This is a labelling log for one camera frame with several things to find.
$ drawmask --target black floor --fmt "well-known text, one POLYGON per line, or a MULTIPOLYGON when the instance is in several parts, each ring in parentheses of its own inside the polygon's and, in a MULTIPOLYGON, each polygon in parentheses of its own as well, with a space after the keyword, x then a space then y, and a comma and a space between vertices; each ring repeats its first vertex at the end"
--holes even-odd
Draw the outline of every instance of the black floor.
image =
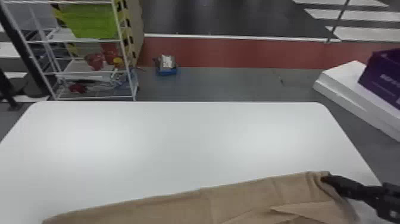
POLYGON ((329 31, 292 0, 146 0, 145 33, 326 38, 329 31))

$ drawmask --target red object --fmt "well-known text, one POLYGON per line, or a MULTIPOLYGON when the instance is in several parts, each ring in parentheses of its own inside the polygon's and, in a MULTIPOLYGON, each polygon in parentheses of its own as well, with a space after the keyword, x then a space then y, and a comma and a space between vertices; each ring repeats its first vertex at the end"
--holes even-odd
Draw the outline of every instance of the red object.
POLYGON ((70 89, 70 92, 78 92, 80 94, 84 94, 87 90, 85 86, 78 83, 72 84, 68 88, 70 89))
POLYGON ((105 61, 109 65, 114 65, 114 58, 118 56, 118 49, 116 43, 100 43, 101 48, 103 49, 103 54, 105 61))
POLYGON ((85 56, 85 60, 93 71, 98 71, 104 67, 103 65, 104 56, 100 53, 88 54, 87 56, 85 56))
POLYGON ((105 52, 103 52, 103 54, 104 54, 104 58, 105 58, 105 61, 107 62, 107 64, 109 64, 109 65, 114 65, 115 64, 114 63, 114 58, 118 57, 118 53, 117 52, 115 52, 115 51, 105 51, 105 52))

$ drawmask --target tan cloth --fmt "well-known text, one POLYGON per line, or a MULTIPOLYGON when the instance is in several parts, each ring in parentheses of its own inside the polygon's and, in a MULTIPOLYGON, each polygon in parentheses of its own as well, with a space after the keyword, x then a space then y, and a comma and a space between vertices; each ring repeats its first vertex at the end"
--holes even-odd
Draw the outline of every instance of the tan cloth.
POLYGON ((47 219, 43 224, 348 224, 352 207, 308 172, 146 198, 47 219))

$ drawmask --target metal wire shelf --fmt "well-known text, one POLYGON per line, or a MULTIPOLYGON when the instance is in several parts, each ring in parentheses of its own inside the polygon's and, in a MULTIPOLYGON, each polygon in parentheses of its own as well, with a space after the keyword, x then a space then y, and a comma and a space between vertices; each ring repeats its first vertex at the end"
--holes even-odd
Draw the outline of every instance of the metal wire shelf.
POLYGON ((131 60, 129 59, 133 41, 129 41, 131 30, 129 30, 127 12, 121 10, 121 7, 126 7, 122 0, 2 0, 0 4, 22 38, 30 58, 39 69, 53 99, 136 99, 138 80, 135 70, 130 68, 131 60), (34 6, 34 4, 48 4, 48 6, 34 6), (65 28, 65 24, 57 20, 59 18, 56 19, 55 14, 57 13, 54 11, 47 14, 41 13, 46 8, 51 10, 52 7, 57 7, 50 4, 110 4, 113 11, 111 16, 117 27, 115 37, 97 39, 86 35, 86 38, 77 38, 71 29, 65 28), (24 8, 23 18, 25 20, 21 21, 18 14, 13 15, 9 7, 24 8), (36 32, 35 38, 25 38, 23 30, 27 30, 26 27, 29 28, 28 30, 36 32), (100 43, 116 43, 117 47, 112 48, 114 50, 105 50, 102 48, 106 48, 106 46, 100 43), (81 46, 79 46, 92 46, 93 44, 98 45, 95 52, 89 47, 81 50, 81 46), (103 55, 102 62, 94 55, 103 55), (110 62, 110 55, 120 59, 114 63, 110 62), (39 63, 42 57, 47 58, 46 68, 39 63), (121 75, 126 77, 123 86, 118 84, 119 81, 115 79, 121 75), (70 87, 74 83, 84 83, 86 91, 71 91, 70 87))
POLYGON ((112 1, 97 0, 4 0, 6 4, 112 4, 112 1))

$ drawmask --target white platform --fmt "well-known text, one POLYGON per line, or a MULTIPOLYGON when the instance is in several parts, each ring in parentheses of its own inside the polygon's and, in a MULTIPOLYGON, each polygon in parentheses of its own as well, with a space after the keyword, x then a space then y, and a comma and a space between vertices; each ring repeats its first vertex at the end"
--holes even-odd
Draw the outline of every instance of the white platform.
POLYGON ((0 223, 307 170, 379 184, 313 102, 40 102, 0 143, 0 223))
POLYGON ((358 84, 365 65, 352 61, 322 72, 314 89, 400 141, 400 110, 358 84))

